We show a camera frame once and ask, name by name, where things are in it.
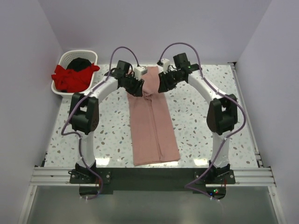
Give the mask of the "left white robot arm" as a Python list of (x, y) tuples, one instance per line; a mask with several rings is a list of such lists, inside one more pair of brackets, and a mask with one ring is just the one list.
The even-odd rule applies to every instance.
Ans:
[(74, 93), (71, 98), (69, 123), (72, 133), (79, 138), (79, 160), (75, 169), (79, 172), (94, 173), (96, 159), (93, 149), (94, 131), (100, 122), (99, 104), (112, 92), (124, 88), (133, 96), (142, 96), (142, 75), (147, 68), (138, 65), (133, 68), (128, 62), (119, 60), (116, 67), (104, 74), (101, 81), (90, 91)]

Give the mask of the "pink t shirt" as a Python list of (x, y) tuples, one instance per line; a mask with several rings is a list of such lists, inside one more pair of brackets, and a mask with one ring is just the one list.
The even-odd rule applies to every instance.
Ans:
[(168, 104), (159, 89), (159, 68), (142, 76), (142, 97), (127, 94), (134, 166), (179, 161)]

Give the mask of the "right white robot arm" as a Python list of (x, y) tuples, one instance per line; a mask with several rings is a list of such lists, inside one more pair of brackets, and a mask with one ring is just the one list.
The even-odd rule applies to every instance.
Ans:
[(191, 64), (186, 53), (173, 57), (173, 68), (168, 59), (159, 58), (157, 64), (161, 66), (159, 73), (159, 92), (167, 92), (180, 83), (186, 82), (197, 90), (208, 103), (206, 123), (213, 134), (212, 157), (206, 175), (220, 176), (230, 171), (228, 159), (230, 137), (237, 131), (238, 122), (237, 98), (234, 94), (226, 94), (219, 90), (203, 74), (200, 63)]

